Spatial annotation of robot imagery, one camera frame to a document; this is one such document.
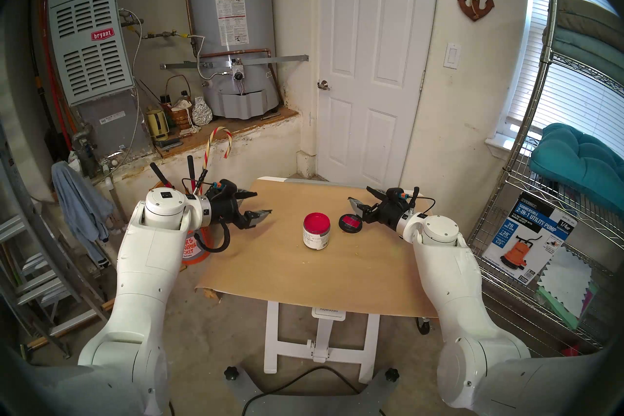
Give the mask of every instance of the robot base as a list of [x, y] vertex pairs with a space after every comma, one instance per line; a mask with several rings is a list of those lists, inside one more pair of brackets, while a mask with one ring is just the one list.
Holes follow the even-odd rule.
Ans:
[[[262, 391], [242, 368], [228, 367], [226, 384], [238, 401], [247, 401]], [[379, 409], [397, 386], [399, 373], [396, 369], [378, 372], [360, 394], [353, 396], [281, 396], [269, 394], [252, 402], [246, 416], [378, 416]]]

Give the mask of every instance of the concrete floor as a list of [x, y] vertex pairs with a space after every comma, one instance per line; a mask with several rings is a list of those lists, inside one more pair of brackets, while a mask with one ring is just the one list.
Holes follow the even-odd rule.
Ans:
[[[266, 302], [224, 295], [221, 302], [207, 299], [195, 285], [204, 264], [190, 266], [178, 276], [169, 297], [164, 325], [164, 343], [170, 367], [171, 398], [177, 416], [195, 414], [239, 415], [240, 404], [227, 390], [223, 371], [227, 366], [242, 366], [262, 390], [285, 384], [317, 364], [311, 360], [278, 358], [277, 374], [264, 374], [264, 327]], [[317, 320], [310, 308], [281, 305], [280, 339], [305, 343], [314, 339]], [[62, 358], [53, 346], [32, 353], [33, 364], [60, 366], [76, 364], [80, 350], [104, 325], [98, 321], [66, 335], [72, 357]], [[344, 322], [334, 324], [331, 345], [360, 349], [364, 344], [366, 316], [347, 314]], [[442, 337], [436, 321], [422, 336], [412, 318], [382, 316], [375, 372], [395, 367], [401, 374], [396, 391], [383, 411], [398, 415], [461, 415], [467, 410], [448, 407], [438, 396], [436, 367], [442, 349]], [[330, 363], [354, 386], [360, 366]], [[351, 394], [334, 374], [317, 371], [295, 383], [286, 394]]]

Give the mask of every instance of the wire shelf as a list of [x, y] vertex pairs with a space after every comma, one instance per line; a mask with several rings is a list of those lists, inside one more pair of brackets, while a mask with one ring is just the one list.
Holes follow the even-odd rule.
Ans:
[[579, 74], [585, 75], [586, 77], [589, 77], [590, 79], [601, 83], [605, 87], [610, 88], [615, 93], [618, 93], [624, 97], [624, 86], [620, 84], [620, 82], [617, 82], [607, 74], [603, 74], [601, 71], [596, 70], [595, 68], [590, 67], [583, 62], [579, 62], [574, 58], [568, 57], [567, 55], [553, 51], [552, 63], [561, 65], [562, 67], [569, 68], [570, 70], [574, 70]]
[[562, 183], [549, 181], [529, 168], [530, 154], [538, 140], [527, 136], [513, 168], [505, 182], [527, 191], [558, 210], [594, 228], [620, 248], [624, 248], [624, 223], [611, 211], [588, 200], [584, 194]]
[[[565, 211], [583, 223], [588, 224], [597, 232], [602, 233], [602, 235], [615, 242], [618, 246], [624, 246], [622, 222], [614, 214], [595, 206], [576, 191], [572, 191], [562, 184], [544, 180], [530, 171], [528, 161], [531, 152], [537, 147], [538, 143], [538, 139], [527, 136], [514, 164], [514, 169], [506, 174], [504, 182], [527, 191], [546, 201], [551, 206]], [[540, 317], [554, 322], [566, 330], [570, 330], [559, 315], [555, 314], [548, 306], [540, 304], [536, 290], [538, 287], [537, 280], [541, 273], [535, 276], [528, 285], [524, 285], [494, 263], [482, 257], [483, 252], [492, 242], [507, 215], [507, 210], [493, 204], [481, 220], [480, 227], [472, 240], [471, 248], [477, 256], [483, 280], [517, 299], [524, 307], [533, 309]], [[592, 280], [599, 287], [598, 294], [584, 313], [578, 328], [570, 332], [576, 338], [589, 343], [595, 349], [601, 349], [612, 333], [610, 327], [613, 325], [617, 310], [613, 306], [613, 301], [615, 300], [613, 296], [615, 292], [613, 289], [613, 273], [568, 243], [564, 243], [564, 246], [592, 267]]]
[[[586, 224], [613, 242], [615, 246], [620, 249], [624, 248], [624, 223], [616, 214], [597, 206], [569, 186], [544, 179], [532, 172], [529, 167], [531, 153], [539, 144], [539, 139], [531, 137], [531, 126], [551, 64], [561, 65], [579, 72], [624, 97], [624, 86], [610, 76], [574, 58], [552, 50], [552, 41], [557, 24], [557, 4], [558, 0], [548, 0], [545, 44], [524, 121], [519, 127], [518, 137], [512, 147], [512, 157], [507, 162], [468, 238], [469, 246], [481, 268], [488, 311], [493, 319], [508, 324], [508, 330], [515, 332], [519, 338], [524, 340], [532, 353], [538, 356], [544, 354], [545, 346], [554, 356], [560, 355], [560, 350], [566, 346], [572, 347], [577, 344], [582, 348], [581, 353], [601, 349], [612, 339], [615, 321], [622, 316], [618, 297], [615, 295], [616, 277], [569, 243], [564, 243], [564, 246], [592, 267], [592, 282], [598, 286], [598, 291], [582, 314], [576, 330], [570, 330], [559, 315], [555, 314], [547, 302], [542, 300], [536, 292], [537, 281], [542, 273], [538, 273], [531, 282], [524, 285], [482, 256], [508, 215], [508, 211], [498, 204], [504, 202], [504, 196], [500, 197], [500, 194], [505, 185], [519, 188], [550, 206], [568, 213], [580, 223]], [[494, 296], [486, 293], [488, 289], [495, 292]], [[540, 344], [539, 346], [529, 346], [529, 343], [534, 344], [536, 341]]]

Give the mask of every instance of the candy cane decoration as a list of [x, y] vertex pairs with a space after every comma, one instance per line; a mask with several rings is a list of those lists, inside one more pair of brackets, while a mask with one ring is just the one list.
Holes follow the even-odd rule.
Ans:
[[[228, 135], [228, 148], [225, 150], [225, 156], [224, 159], [227, 159], [228, 156], [230, 155], [230, 151], [232, 150], [232, 133], [227, 130], [225, 127], [217, 127], [211, 134], [210, 134], [210, 139], [208, 139], [208, 142], [206, 142], [206, 152], [204, 153], [204, 169], [208, 169], [208, 157], [210, 156], [210, 144], [212, 143], [213, 139], [215, 138], [215, 135], [217, 132], [219, 131], [223, 131]], [[202, 187], [200, 186], [199, 188], [199, 192], [200, 194], [202, 193]]]

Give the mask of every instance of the metal shelving unit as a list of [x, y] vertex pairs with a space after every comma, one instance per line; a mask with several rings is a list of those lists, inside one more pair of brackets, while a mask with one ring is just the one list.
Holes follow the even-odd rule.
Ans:
[[[512, 313], [518, 315], [519, 318], [522, 319], [522, 325], [525, 328], [509, 321], [517, 330], [524, 332], [524, 334], [518, 333], [517, 335], [519, 337], [522, 338], [523, 335], [525, 338], [526, 336], [530, 336], [540, 343], [543, 343], [543, 340], [546, 339], [547, 336], [551, 339], [553, 338], [552, 334], [548, 333], [548, 330], [544, 328], [544, 324], [551, 324], [551, 326], [554, 325], [560, 328], [561, 333], [565, 334], [561, 338], [554, 337], [558, 347], [549, 346], [555, 354], [558, 354], [561, 348], [565, 346], [572, 347], [577, 343], [587, 348], [581, 350], [581, 352], [584, 353], [601, 349], [612, 335], [610, 322], [616, 317], [617, 311], [614, 295], [615, 277], [613, 273], [585, 253], [582, 253], [569, 244], [565, 244], [566, 248], [592, 267], [592, 279], [594, 283], [599, 286], [598, 294], [595, 296], [594, 300], [592, 300], [592, 304], [584, 314], [578, 328], [576, 330], [569, 330], [558, 315], [547, 306], [543, 306], [540, 303], [535, 293], [538, 276], [535, 276], [528, 285], [523, 285], [509, 276], [505, 271], [482, 257], [482, 253], [486, 250], [488, 245], [490, 245], [492, 239], [508, 215], [508, 211], [501, 206], [502, 203], [499, 201], [502, 190], [506, 185], [514, 186], [522, 191], [527, 191], [554, 208], [565, 211], [579, 220], [579, 222], [593, 228], [595, 232], [600, 233], [613, 242], [615, 246], [624, 248], [624, 223], [617, 215], [589, 201], [584, 195], [568, 186], [544, 180], [540, 175], [532, 172], [529, 168], [531, 153], [539, 144], [539, 139], [532, 137], [529, 133], [529, 129], [542, 95], [548, 68], [551, 64], [562, 65], [563, 67], [580, 72], [624, 97], [624, 87], [609, 76], [574, 58], [552, 50], [555, 26], [557, 24], [557, 3], [558, 0], [550, 0], [545, 43], [540, 56], [537, 78], [524, 116], [524, 121], [519, 128], [507, 164], [498, 178], [496, 187], [479, 221], [470, 234], [468, 244], [473, 253], [477, 256], [477, 261], [481, 267], [483, 280], [486, 286], [497, 290], [499, 294], [504, 294], [513, 301], [511, 304], [513, 307], [510, 307], [510, 304], [508, 304], [505, 308], [508, 311], [511, 310]], [[496, 302], [504, 305], [492, 296], [489, 297], [493, 299], [495, 306]], [[489, 308], [489, 310], [490, 313], [498, 316], [497, 309]], [[538, 350], [532, 350], [532, 352], [537, 356], [541, 356]]]

